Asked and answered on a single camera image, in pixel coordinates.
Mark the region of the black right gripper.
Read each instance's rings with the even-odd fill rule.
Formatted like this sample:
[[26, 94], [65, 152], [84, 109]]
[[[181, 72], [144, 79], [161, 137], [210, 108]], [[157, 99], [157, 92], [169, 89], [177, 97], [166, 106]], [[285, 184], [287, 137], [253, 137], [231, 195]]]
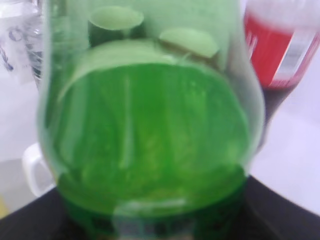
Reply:
[[2, 240], [74, 240], [75, 225], [53, 189], [0, 220]]

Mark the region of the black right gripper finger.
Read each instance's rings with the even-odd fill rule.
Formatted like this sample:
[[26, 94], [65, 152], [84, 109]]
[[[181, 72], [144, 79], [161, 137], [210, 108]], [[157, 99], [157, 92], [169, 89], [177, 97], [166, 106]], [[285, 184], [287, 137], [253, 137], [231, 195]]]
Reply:
[[240, 214], [241, 240], [319, 240], [320, 217], [249, 177]]

